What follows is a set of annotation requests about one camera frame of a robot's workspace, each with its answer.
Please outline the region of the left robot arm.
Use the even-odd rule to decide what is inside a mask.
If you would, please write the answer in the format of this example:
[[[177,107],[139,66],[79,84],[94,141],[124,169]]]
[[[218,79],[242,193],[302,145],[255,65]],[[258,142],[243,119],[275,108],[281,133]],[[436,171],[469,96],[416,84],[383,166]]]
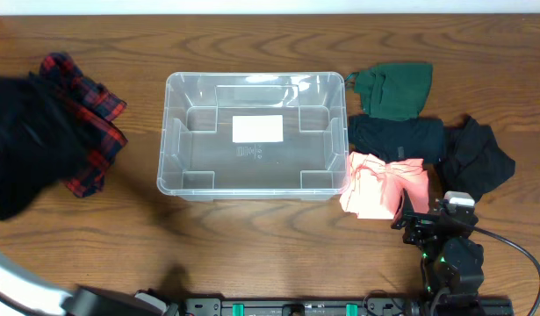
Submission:
[[[133,295],[90,286],[74,291],[51,284],[0,252],[0,308],[19,315],[175,316],[176,303],[147,291]]]

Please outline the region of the dark navy garment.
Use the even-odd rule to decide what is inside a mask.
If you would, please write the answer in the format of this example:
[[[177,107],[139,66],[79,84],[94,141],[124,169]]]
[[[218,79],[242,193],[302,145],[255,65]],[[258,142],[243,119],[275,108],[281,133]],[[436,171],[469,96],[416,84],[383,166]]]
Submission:
[[[373,154],[384,162],[423,159],[435,164],[445,156],[443,122],[439,118],[394,121],[368,115],[348,119],[348,138],[361,154]]]

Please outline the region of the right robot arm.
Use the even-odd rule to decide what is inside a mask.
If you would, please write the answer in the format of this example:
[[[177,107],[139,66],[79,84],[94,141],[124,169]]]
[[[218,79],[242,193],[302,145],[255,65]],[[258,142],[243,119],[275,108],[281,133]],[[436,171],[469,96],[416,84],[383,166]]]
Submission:
[[[448,191],[435,210],[420,213],[404,191],[391,228],[421,251],[424,293],[407,315],[480,314],[479,287],[484,282],[484,249],[470,240],[479,219],[467,193]]]

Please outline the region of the red navy plaid shirt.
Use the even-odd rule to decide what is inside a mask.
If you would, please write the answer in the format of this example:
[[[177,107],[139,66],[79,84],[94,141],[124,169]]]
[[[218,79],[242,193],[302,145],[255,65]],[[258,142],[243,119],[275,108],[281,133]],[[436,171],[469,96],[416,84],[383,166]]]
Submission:
[[[50,83],[57,97],[90,133],[85,166],[65,184],[79,198],[104,188],[105,174],[127,144],[126,136],[113,124],[127,103],[102,83],[86,76],[69,54],[51,53],[40,64],[39,76]]]

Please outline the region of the black pants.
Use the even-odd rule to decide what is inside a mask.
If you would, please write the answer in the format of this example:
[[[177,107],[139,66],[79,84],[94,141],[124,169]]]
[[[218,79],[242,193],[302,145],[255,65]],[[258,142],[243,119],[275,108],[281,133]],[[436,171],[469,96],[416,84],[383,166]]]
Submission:
[[[90,133],[37,75],[0,76],[0,221],[87,162]]]

